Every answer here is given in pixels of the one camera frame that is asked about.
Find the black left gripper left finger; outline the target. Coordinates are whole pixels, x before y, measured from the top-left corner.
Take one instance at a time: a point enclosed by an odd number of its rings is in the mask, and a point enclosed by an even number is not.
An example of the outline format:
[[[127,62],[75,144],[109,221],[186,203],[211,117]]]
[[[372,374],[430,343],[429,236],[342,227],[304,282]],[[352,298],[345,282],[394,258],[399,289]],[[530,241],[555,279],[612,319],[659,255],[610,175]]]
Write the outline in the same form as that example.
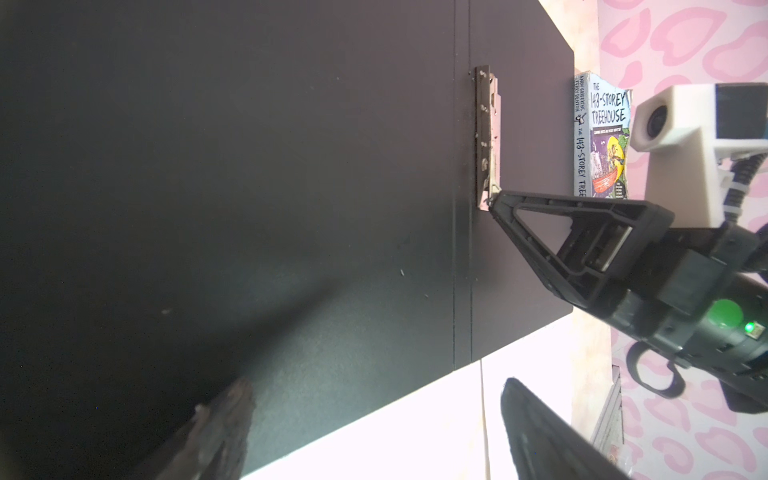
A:
[[[127,476],[129,479],[239,479],[255,410],[252,383],[240,378],[207,404]]]

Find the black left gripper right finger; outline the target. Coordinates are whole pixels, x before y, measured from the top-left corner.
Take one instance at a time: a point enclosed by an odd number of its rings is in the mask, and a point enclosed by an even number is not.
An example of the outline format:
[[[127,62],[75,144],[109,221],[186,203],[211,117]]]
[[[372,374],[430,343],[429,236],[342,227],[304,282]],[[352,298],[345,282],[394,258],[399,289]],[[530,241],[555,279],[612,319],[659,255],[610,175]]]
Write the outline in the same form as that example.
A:
[[[520,380],[506,380],[501,414],[523,480],[628,480]]]

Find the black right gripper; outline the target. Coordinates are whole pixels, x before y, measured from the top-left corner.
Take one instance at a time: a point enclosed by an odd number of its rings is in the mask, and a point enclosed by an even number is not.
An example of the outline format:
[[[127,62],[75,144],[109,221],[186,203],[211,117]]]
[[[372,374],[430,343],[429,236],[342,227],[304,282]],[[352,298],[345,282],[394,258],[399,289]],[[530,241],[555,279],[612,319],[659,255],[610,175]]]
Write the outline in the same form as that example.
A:
[[[523,211],[571,220],[558,251]],[[626,362],[636,383],[653,351],[672,379],[646,390],[676,399],[686,389],[681,369],[696,368],[719,381],[729,410],[766,412],[767,283],[751,277],[767,276],[765,228],[669,230],[674,213],[647,201],[509,190],[489,212],[551,293],[635,339]]]

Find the printed paper sheet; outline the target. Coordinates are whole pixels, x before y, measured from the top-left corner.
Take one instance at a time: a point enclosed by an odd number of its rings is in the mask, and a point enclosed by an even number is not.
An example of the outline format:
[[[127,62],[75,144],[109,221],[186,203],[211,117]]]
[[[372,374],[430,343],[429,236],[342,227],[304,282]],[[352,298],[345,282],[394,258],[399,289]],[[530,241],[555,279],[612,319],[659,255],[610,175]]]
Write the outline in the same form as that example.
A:
[[[300,448],[253,479],[514,479],[500,411],[519,379],[572,418],[570,315]]]

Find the teal folder with black inside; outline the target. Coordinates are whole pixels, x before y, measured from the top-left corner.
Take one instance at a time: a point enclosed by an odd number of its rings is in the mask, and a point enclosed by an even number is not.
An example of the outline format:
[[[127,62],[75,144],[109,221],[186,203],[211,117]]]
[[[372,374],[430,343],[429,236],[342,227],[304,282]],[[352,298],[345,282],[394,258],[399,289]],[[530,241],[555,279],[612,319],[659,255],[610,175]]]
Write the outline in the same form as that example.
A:
[[[121,479],[239,377],[253,472],[568,312],[475,197],[571,190],[537,1],[5,1],[1,445]]]

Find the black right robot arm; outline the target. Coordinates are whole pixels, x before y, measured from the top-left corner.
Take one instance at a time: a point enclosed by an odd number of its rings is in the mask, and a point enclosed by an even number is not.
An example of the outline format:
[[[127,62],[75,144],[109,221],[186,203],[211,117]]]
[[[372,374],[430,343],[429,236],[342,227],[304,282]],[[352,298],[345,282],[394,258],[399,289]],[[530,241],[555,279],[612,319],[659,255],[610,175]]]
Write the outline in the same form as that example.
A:
[[[666,399],[685,368],[720,383],[737,413],[767,409],[767,233],[732,220],[676,228],[647,201],[502,191],[493,219],[556,297],[630,336],[626,367],[639,378],[647,352],[664,357]]]

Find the treehouse storey book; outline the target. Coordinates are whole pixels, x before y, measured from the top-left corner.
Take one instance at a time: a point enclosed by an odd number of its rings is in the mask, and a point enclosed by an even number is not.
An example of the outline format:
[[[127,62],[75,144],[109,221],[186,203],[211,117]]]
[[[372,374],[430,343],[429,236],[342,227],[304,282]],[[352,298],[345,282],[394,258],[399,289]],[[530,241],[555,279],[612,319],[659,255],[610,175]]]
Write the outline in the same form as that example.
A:
[[[574,176],[578,197],[628,197],[632,92],[592,72],[574,78]]]

